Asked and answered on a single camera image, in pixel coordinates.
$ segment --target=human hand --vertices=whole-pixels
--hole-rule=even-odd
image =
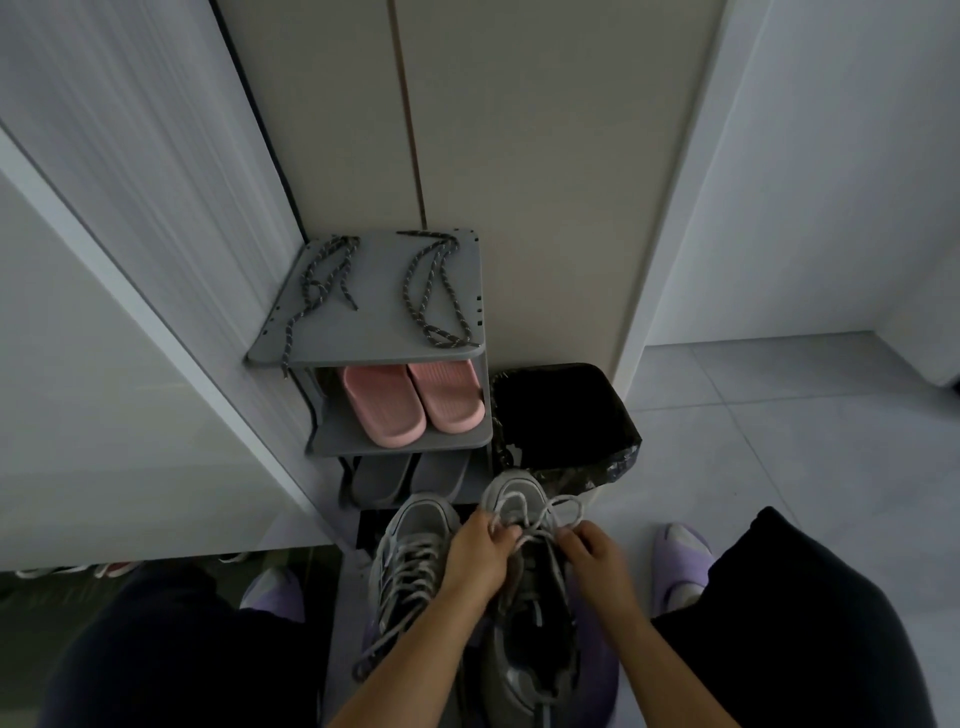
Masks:
[[[583,521],[572,530],[560,528],[557,546],[569,559],[581,593],[608,635],[642,619],[627,559],[600,526]]]
[[[522,529],[518,525],[491,535],[492,514],[477,508],[450,543],[446,571],[439,595],[463,599],[477,617],[507,578],[507,559]]]

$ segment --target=floor tile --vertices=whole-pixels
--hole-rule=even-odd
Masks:
[[[960,400],[952,393],[732,405],[804,531],[902,615],[960,607]]]
[[[636,465],[600,489],[587,517],[624,548],[641,603],[648,607],[651,549],[660,525],[687,522],[720,553],[764,506],[789,514],[726,406],[649,410],[633,417],[643,437]]]
[[[872,333],[690,347],[727,402],[930,389]]]
[[[960,725],[960,609],[906,619],[939,725]]]
[[[720,395],[690,347],[647,347],[627,395],[627,409],[659,409],[719,401]]]

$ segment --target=pink slipper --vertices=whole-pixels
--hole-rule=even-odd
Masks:
[[[456,435],[474,429],[483,421],[487,410],[480,397],[480,380],[473,362],[468,359],[435,361],[407,364],[407,368],[430,422],[440,432]]]
[[[382,448],[403,448],[426,430],[417,390],[402,364],[340,370],[353,411],[370,439]]]

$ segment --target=black plastic bag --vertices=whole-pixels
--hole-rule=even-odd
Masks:
[[[501,372],[492,378],[491,400],[494,472],[530,471],[548,496],[612,483],[636,462],[640,435],[591,364]]]

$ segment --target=shoe tongue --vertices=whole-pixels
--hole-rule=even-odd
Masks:
[[[502,611],[520,608],[523,602],[539,602],[551,590],[556,590],[549,548],[544,542],[528,541],[510,557],[502,592]]]

